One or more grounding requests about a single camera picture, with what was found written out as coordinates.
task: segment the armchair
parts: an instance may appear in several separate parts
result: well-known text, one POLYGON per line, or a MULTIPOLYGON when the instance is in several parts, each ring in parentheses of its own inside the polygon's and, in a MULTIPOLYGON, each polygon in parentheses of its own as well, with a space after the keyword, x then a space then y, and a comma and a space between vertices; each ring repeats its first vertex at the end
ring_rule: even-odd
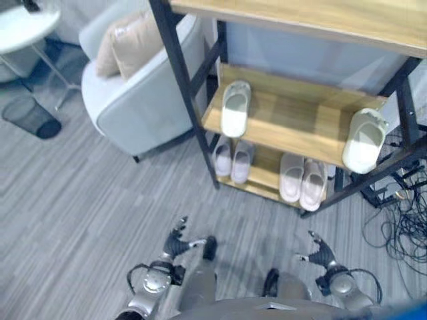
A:
MULTIPOLYGON (((97 52, 109 25, 148 6, 148 1, 118 1, 79 34, 81 46, 91 60, 81 81, 85 108, 95 128, 136 161, 138 155, 191 129, 164 48, 126 82, 120 75, 103 78, 96 74, 97 52)), ((177 25, 177 34, 192 76, 204 58, 200 20, 186 15, 177 25)), ((201 113, 206 100, 204 85, 196 97, 201 113)))

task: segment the mesh wastebasket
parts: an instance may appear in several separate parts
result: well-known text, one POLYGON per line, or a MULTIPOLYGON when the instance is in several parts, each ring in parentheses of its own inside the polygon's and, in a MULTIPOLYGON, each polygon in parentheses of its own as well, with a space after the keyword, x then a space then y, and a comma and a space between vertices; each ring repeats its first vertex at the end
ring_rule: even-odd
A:
POLYGON ((6 105, 1 116, 40 139, 52 138, 61 130, 61 123, 31 96, 13 100, 6 105))

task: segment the white slipper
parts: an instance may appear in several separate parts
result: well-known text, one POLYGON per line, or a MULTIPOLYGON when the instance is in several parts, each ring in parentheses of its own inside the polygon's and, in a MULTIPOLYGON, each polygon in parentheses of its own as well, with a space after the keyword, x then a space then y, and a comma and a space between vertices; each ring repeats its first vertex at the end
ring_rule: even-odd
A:
POLYGON ((301 195, 304 158, 291 153, 284 153, 280 160, 280 196, 284 201, 298 201, 301 195))
POLYGON ((221 130, 224 135, 238 138, 245 133, 250 103, 249 83, 237 80, 228 85, 222 99, 221 130))
POLYGON ((247 141, 239 141, 234 152, 232 180, 235 183, 245 183, 248 180, 255 147, 247 141))
POLYGON ((218 177, 227 177, 232 173, 231 139, 222 135, 212 153, 215 172, 218 177))
POLYGON ((387 127, 388 123, 378 111, 365 108, 356 112, 342 153, 344 165, 360 174, 375 169, 387 127))
POLYGON ((328 168, 323 162, 306 159, 302 177, 300 205, 307 211, 319 209, 328 182, 328 168))

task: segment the white table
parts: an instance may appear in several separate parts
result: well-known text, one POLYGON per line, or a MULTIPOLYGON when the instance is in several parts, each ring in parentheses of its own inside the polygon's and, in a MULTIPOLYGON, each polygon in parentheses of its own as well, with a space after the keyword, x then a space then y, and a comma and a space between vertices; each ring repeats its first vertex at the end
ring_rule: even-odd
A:
POLYGON ((48 56, 35 45, 55 30, 60 17, 60 10, 29 13, 24 6, 0 13, 0 59, 5 62, 1 55, 31 47, 66 86, 64 94, 55 106, 56 110, 62 106, 70 90, 81 90, 79 85, 68 82, 48 56))

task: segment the beige pillow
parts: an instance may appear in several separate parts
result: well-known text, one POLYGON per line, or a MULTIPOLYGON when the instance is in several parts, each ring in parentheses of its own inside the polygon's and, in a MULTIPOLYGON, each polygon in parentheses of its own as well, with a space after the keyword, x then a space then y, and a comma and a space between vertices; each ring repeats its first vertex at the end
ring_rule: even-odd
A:
POLYGON ((119 73, 119 66, 115 61, 111 36, 118 27, 129 25, 138 20, 143 13, 135 12, 112 23, 104 34, 101 45, 99 46, 98 56, 96 59, 96 74, 100 77, 110 77, 119 73))
POLYGON ((111 40, 115 60, 125 80, 163 48, 163 41, 151 10, 127 26, 116 28, 111 40))

